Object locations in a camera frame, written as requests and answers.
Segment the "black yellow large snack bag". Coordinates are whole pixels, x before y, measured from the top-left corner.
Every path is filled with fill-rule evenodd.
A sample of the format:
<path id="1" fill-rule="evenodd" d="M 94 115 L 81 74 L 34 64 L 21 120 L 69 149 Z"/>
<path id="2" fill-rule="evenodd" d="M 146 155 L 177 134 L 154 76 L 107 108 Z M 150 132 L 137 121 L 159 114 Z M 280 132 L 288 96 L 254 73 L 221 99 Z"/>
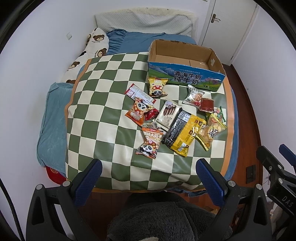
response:
<path id="1" fill-rule="evenodd" d="M 189 146 L 205 124 L 205 119 L 182 110 L 164 136 L 162 143 L 178 155 L 187 157 Z"/>

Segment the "dark red jerky packet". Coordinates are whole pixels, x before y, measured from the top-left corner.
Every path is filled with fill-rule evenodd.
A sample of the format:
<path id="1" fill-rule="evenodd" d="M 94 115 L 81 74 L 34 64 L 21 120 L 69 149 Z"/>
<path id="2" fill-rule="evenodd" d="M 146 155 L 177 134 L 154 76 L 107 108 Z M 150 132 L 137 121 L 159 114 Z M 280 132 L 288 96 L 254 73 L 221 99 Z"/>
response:
<path id="1" fill-rule="evenodd" d="M 202 98 L 200 102 L 200 111 L 213 113 L 214 112 L 214 100 L 209 98 Z"/>

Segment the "orange sunflower seed panda bag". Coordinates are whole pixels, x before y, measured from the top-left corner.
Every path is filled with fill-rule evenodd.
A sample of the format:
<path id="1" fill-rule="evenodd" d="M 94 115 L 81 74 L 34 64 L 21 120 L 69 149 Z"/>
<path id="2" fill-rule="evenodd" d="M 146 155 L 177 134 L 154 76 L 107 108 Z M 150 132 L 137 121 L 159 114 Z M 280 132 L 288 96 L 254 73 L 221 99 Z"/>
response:
<path id="1" fill-rule="evenodd" d="M 154 121 L 151 123 L 144 123 L 142 125 L 142 132 L 144 134 L 144 142 L 137 148 L 135 154 L 155 159 L 164 131 Z"/>

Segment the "white cookie snack packet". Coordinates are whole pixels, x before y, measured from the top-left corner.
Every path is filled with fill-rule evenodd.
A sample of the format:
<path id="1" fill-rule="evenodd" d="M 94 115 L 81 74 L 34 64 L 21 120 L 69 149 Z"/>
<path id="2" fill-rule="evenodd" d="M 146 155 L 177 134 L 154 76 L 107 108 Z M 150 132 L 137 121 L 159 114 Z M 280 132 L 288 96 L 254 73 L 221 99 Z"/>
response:
<path id="1" fill-rule="evenodd" d="M 192 105 L 196 108 L 200 108 L 201 100 L 205 92 L 202 90 L 198 90 L 196 87 L 192 86 L 191 84 L 189 84 L 187 88 L 188 88 L 188 95 L 182 101 L 182 104 Z"/>

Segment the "small red snack packet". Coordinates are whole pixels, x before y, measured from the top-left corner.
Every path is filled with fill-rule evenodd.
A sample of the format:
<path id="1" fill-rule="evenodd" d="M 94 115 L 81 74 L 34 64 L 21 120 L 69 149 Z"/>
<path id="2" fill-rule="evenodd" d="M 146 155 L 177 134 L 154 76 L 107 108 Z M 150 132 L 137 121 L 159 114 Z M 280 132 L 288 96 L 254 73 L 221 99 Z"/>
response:
<path id="1" fill-rule="evenodd" d="M 158 115 L 159 115 L 159 111 L 156 108 L 152 108 L 144 114 L 144 119 L 145 121 L 149 121 L 156 118 Z"/>

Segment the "yellow guoba snack bag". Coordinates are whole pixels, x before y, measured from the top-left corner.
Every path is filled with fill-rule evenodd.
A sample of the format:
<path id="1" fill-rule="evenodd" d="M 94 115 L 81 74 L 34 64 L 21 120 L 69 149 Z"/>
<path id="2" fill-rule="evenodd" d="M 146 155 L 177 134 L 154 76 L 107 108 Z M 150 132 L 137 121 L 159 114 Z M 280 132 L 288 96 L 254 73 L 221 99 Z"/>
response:
<path id="1" fill-rule="evenodd" d="M 164 91 L 168 78 L 149 77 L 149 95 L 151 97 L 164 97 L 167 93 Z"/>

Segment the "orange panda snack bag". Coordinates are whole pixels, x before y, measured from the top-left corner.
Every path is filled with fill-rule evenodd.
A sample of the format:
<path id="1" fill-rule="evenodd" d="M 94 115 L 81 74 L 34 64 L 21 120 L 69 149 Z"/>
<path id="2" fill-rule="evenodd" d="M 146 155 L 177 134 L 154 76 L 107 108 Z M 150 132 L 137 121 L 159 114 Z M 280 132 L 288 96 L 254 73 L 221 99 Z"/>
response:
<path id="1" fill-rule="evenodd" d="M 125 114 L 125 116 L 135 122 L 138 126 L 142 126 L 145 114 L 151 109 L 153 109 L 152 105 L 145 104 L 143 99 L 136 97 L 132 108 Z"/>

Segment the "colourful candy bag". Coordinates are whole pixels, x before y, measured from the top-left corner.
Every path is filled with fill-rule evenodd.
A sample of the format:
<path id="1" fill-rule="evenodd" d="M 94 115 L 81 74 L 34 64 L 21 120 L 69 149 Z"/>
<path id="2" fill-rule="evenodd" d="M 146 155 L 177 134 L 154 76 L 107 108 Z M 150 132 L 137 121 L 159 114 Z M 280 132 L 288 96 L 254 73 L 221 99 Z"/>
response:
<path id="1" fill-rule="evenodd" d="M 215 116 L 217 116 L 217 118 L 219 119 L 219 121 L 226 125 L 226 117 L 224 115 L 224 111 L 222 109 L 222 107 L 214 107 L 214 114 Z"/>

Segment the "white chocolate stick box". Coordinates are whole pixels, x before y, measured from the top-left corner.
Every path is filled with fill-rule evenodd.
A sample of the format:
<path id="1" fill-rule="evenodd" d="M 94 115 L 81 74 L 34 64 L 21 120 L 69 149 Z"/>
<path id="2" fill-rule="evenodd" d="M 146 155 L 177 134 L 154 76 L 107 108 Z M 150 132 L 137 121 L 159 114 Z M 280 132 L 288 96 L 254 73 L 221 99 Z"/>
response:
<path id="1" fill-rule="evenodd" d="M 168 131 L 181 110 L 182 107 L 179 104 L 167 100 L 156 117 L 157 124 L 165 131 Z"/>

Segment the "blue milk cardboard box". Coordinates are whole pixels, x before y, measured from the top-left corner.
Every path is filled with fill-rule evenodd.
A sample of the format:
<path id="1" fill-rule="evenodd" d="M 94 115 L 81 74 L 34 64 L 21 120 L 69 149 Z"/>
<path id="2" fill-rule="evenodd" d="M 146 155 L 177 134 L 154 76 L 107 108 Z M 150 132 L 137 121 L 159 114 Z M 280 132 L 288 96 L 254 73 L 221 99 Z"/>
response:
<path id="1" fill-rule="evenodd" d="M 149 77 L 217 92 L 226 73 L 216 53 L 206 47 L 169 40 L 154 40 L 149 48 Z"/>

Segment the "yellow clear puff snack bag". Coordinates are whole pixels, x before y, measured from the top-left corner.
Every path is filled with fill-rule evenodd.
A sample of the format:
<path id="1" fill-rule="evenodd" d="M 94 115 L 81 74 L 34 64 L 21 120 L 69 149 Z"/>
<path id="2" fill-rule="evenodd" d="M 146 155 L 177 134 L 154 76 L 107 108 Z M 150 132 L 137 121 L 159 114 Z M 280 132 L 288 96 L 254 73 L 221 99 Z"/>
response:
<path id="1" fill-rule="evenodd" d="M 200 142 L 205 151 L 208 151 L 215 136 L 226 129 L 226 125 L 224 125 L 214 113 L 210 114 L 208 121 L 197 117 L 197 127 L 194 130 L 194 138 Z"/>

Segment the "bear print pillow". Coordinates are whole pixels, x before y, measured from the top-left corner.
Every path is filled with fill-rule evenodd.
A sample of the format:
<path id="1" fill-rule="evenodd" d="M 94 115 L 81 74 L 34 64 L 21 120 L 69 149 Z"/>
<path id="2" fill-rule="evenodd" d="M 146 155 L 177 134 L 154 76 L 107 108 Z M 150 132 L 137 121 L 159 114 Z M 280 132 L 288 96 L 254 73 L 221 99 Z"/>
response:
<path id="1" fill-rule="evenodd" d="M 95 28 L 86 41 L 86 47 L 78 58 L 70 65 L 63 75 L 61 82 L 75 81 L 78 73 L 88 59 L 102 57 L 107 54 L 109 48 L 109 38 L 107 34 L 100 28 Z"/>

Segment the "wall switch plate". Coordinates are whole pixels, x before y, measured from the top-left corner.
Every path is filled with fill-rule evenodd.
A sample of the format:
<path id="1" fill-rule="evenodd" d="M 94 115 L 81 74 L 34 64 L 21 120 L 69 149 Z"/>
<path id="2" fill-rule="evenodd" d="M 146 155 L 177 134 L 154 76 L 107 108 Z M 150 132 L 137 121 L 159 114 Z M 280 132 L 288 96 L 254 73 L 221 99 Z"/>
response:
<path id="1" fill-rule="evenodd" d="M 66 37 L 67 37 L 68 40 L 70 40 L 70 39 L 72 38 L 71 33 L 67 33 L 67 34 L 66 34 Z"/>

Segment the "white door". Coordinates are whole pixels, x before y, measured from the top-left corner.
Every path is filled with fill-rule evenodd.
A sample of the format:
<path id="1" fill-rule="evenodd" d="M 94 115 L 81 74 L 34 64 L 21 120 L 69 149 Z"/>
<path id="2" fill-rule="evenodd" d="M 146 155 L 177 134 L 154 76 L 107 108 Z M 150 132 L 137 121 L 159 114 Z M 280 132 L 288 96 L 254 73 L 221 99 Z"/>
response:
<path id="1" fill-rule="evenodd" d="M 230 65 L 239 51 L 257 12 L 257 3 L 243 1 L 210 1 L 199 45 L 215 51 L 221 63 Z M 212 14 L 220 22 L 211 23 Z"/>

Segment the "red white long snack packet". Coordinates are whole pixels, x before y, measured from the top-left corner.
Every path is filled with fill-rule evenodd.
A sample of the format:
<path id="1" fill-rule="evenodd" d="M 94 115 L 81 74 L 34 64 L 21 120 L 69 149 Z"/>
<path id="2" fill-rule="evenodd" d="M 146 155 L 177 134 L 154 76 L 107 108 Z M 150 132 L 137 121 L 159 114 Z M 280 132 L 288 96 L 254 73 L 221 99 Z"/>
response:
<path id="1" fill-rule="evenodd" d="M 143 90 L 141 90 L 138 86 L 135 84 L 132 84 L 128 90 L 126 90 L 125 95 L 130 97 L 132 100 L 135 100 L 136 98 L 140 98 L 143 100 L 145 104 L 153 105 L 156 100 L 149 96 L 147 93 L 145 93 Z"/>

